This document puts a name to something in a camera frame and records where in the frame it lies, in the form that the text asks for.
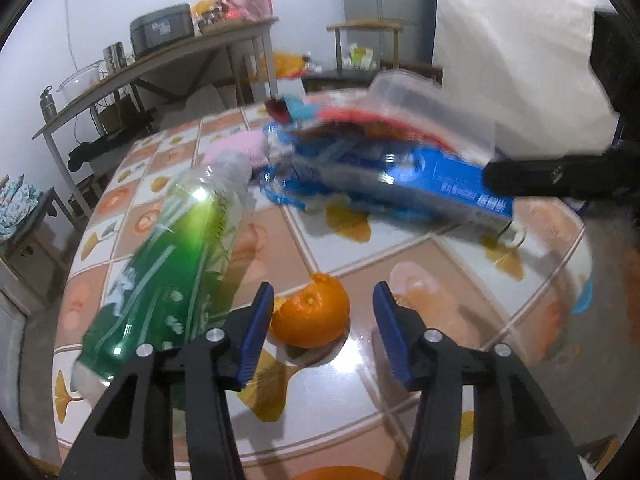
chair backrest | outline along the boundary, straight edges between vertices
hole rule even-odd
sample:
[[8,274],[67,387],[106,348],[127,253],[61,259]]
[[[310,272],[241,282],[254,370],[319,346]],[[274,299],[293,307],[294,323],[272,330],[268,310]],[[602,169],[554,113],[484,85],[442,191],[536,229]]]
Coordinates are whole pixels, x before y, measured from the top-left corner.
[[404,27],[402,23],[395,22],[394,20],[353,20],[350,22],[336,23],[335,25],[327,25],[326,30],[331,32],[335,31],[335,62],[338,70],[342,69],[342,47],[340,46],[340,31],[341,30],[390,30],[394,34],[394,59],[393,67],[399,66],[399,47],[398,47],[398,32],[402,32]]

pink cloth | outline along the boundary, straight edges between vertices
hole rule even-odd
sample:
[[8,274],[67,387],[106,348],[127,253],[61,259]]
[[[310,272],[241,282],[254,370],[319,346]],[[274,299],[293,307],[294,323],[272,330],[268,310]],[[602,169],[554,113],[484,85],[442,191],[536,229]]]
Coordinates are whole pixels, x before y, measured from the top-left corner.
[[269,143],[262,128],[248,132],[238,132],[222,139],[214,140],[205,152],[203,164],[210,164],[220,153],[241,152],[251,162],[252,168],[261,168],[267,164]]

metal water bottle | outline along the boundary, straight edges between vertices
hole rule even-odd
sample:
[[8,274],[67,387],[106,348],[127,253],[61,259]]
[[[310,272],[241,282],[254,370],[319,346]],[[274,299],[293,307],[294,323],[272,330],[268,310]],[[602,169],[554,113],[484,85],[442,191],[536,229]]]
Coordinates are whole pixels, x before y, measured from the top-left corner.
[[49,93],[51,88],[51,85],[47,86],[42,94],[40,94],[40,108],[42,110],[42,116],[44,117],[45,123],[49,123],[49,121],[58,113],[56,111],[56,104],[53,102],[53,96]]

blue wet wipes package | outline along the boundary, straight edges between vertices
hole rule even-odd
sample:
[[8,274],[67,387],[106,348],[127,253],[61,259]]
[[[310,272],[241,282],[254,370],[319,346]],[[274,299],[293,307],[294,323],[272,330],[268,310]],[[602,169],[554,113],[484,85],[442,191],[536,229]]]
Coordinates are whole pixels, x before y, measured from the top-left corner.
[[303,183],[498,232],[513,219],[513,199],[492,195],[482,184],[482,168],[424,144],[322,136],[297,142],[291,160]]

patterned cloth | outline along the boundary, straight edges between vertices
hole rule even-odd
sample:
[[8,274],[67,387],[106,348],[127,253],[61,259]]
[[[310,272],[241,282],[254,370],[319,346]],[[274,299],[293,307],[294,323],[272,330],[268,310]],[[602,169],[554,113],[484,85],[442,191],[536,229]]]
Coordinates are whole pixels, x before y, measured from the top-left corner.
[[43,192],[24,182],[22,174],[0,190],[0,240],[11,238],[18,225],[38,205]]

